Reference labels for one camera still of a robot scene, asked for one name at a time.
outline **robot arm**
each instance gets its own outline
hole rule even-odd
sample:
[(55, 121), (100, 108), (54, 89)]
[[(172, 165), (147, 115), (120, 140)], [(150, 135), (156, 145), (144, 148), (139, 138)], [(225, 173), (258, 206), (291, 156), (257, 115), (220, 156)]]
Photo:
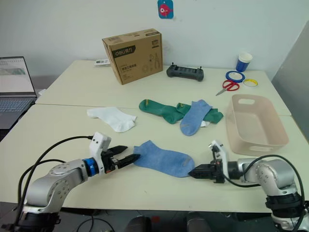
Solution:
[(90, 143), (91, 158), (76, 159), (52, 168), (46, 176), (30, 185), (24, 202), (22, 216), (17, 225), (6, 225), (8, 231), (52, 232), (60, 223), (60, 211), (68, 193), (96, 174), (106, 174), (135, 162), (140, 155), (132, 154), (121, 160), (114, 158), (127, 147), (108, 149), (111, 138), (98, 132)]
[(267, 195), (266, 207), (272, 210), (272, 219), (280, 231), (293, 231), (303, 217), (298, 231), (309, 232), (309, 214), (297, 193), (294, 170), (287, 162), (280, 159), (228, 161), (227, 151), (219, 141), (214, 140), (209, 147), (213, 151), (213, 161), (197, 166), (190, 176), (214, 179), (215, 183), (240, 179), (244, 183), (259, 184)]

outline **basket handle hole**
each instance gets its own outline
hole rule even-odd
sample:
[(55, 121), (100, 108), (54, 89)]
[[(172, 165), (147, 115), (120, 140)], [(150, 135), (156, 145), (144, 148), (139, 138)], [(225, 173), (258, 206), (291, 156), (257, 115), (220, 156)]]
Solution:
[(239, 104), (247, 104), (247, 105), (253, 105), (255, 103), (255, 100), (253, 99), (239, 99)]
[(262, 152), (269, 152), (272, 150), (272, 147), (264, 147), (264, 146), (251, 146), (249, 147), (251, 151), (262, 151)]

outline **light blue sock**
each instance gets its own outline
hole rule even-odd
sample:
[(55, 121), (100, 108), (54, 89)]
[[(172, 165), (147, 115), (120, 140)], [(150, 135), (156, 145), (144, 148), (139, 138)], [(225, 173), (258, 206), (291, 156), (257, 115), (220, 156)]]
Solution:
[(151, 168), (175, 177), (186, 177), (194, 169), (193, 159), (184, 153), (163, 150), (151, 140), (134, 147), (134, 154), (140, 154), (135, 165)]
[(208, 105), (204, 100), (193, 101), (190, 110), (185, 114), (180, 123), (182, 133), (187, 136), (194, 135), (211, 108), (212, 106)]

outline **sticker on wall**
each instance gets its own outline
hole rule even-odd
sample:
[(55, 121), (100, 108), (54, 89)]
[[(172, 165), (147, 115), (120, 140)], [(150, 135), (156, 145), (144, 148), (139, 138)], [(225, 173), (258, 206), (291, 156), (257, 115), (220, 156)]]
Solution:
[(173, 18), (174, 6), (172, 0), (158, 0), (158, 10), (160, 18)]

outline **paper cup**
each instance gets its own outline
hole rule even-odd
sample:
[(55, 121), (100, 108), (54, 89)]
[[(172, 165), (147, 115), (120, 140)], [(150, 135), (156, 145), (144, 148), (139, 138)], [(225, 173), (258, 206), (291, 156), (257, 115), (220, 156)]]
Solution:
[(240, 53), (239, 56), (238, 56), (236, 70), (238, 72), (244, 72), (247, 69), (251, 60), (252, 60), (251, 54), (246, 53), (246, 52)]

